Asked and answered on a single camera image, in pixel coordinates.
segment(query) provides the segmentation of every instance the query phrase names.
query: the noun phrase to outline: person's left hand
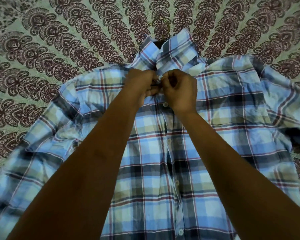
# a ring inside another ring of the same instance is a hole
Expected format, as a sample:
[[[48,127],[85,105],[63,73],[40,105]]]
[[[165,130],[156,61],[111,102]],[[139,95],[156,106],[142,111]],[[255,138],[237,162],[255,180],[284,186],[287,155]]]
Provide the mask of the person's left hand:
[[[145,101],[145,97],[155,95],[159,92],[160,88],[158,86],[151,86],[151,84],[155,84],[155,80],[158,80],[155,71],[141,71],[133,68],[126,75],[123,88],[126,92],[136,96],[138,106],[141,107]]]

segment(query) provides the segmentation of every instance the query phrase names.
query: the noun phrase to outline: blue plaid shirt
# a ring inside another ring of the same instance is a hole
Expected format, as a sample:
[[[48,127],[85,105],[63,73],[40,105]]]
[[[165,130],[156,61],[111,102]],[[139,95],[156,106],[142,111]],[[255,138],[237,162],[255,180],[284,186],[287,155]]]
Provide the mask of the blue plaid shirt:
[[[67,83],[0,170],[0,238],[96,125],[130,68],[178,68],[197,79],[197,111],[245,160],[300,204],[290,155],[300,143],[300,88],[252,56],[199,57],[184,29],[159,50],[150,38],[131,64]],[[235,236],[191,139],[165,102],[148,97],[124,151],[102,239],[232,239]]]

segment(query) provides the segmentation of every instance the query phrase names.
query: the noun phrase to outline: button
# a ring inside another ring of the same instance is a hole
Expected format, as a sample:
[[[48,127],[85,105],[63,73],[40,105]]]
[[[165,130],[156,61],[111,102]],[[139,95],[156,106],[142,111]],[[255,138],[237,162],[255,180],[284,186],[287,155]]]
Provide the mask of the button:
[[[179,230],[179,236],[182,236],[184,234],[183,229]]]

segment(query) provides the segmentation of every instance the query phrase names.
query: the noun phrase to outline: forearm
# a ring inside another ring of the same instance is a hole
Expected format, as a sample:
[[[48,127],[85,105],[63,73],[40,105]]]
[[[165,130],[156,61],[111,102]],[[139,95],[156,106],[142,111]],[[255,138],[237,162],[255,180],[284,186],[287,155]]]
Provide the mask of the forearm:
[[[124,89],[81,145],[43,186],[9,239],[96,239],[106,219],[138,110]]]
[[[200,115],[180,120],[241,239],[300,239],[300,208],[287,195],[241,158]]]

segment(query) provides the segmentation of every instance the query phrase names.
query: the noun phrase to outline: shirt sleeve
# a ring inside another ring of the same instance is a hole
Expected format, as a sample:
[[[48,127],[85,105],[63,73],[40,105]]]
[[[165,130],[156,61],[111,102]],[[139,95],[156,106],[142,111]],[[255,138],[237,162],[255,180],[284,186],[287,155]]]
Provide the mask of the shirt sleeve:
[[[260,74],[271,123],[300,144],[300,87],[269,66]]]
[[[0,239],[82,139],[76,79],[63,84],[0,170]]]

